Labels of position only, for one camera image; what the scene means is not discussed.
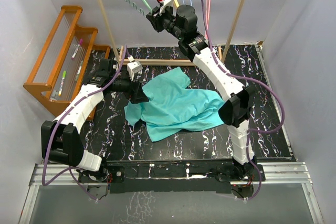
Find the teal t shirt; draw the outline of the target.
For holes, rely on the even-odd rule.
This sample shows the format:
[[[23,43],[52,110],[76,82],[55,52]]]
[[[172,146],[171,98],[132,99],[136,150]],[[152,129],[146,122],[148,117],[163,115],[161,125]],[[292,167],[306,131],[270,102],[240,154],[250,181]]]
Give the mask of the teal t shirt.
[[[128,103],[125,119],[132,126],[139,120],[145,122],[152,142],[180,130],[197,132],[222,125],[218,114],[224,105],[221,96],[212,90],[189,89],[190,83],[179,67],[156,76],[143,86],[149,101]]]

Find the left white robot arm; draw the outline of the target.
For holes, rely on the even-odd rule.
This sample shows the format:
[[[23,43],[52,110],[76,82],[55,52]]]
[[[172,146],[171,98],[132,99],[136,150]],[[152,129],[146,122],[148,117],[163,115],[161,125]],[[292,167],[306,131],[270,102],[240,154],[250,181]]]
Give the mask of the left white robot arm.
[[[84,148],[80,131],[90,113],[108,93],[122,92],[133,104],[148,102],[141,83],[134,80],[140,70],[140,62],[131,59],[125,77],[120,77],[121,67],[115,60],[101,60],[99,68],[85,79],[79,93],[63,113],[42,124],[43,159],[88,170],[96,181],[104,181],[108,177],[108,168],[102,165],[102,157]]]

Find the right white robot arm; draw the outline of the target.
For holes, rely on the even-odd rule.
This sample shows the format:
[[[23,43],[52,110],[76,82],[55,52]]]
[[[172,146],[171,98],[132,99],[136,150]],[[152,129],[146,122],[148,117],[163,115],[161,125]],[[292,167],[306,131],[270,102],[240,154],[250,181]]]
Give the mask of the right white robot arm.
[[[245,87],[229,76],[224,64],[212,53],[209,42],[197,30],[197,16],[192,6],[181,5],[176,11],[166,7],[163,13],[155,7],[146,18],[155,31],[166,30],[178,39],[181,53],[206,74],[220,93],[224,104],[218,114],[227,125],[233,144],[231,174],[234,178],[247,180],[256,164],[251,144],[247,142],[254,88]]]

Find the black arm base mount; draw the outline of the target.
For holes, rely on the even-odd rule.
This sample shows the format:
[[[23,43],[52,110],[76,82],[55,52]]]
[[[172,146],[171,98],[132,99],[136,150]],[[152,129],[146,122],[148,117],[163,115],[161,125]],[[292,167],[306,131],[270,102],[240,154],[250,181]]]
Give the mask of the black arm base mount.
[[[107,161],[97,172],[80,172],[79,180],[93,185],[102,183],[111,194],[137,191],[187,192],[214,191],[230,194],[238,187],[251,194],[253,183],[264,182],[264,169],[255,164],[250,176],[234,178],[232,159],[168,161]]]

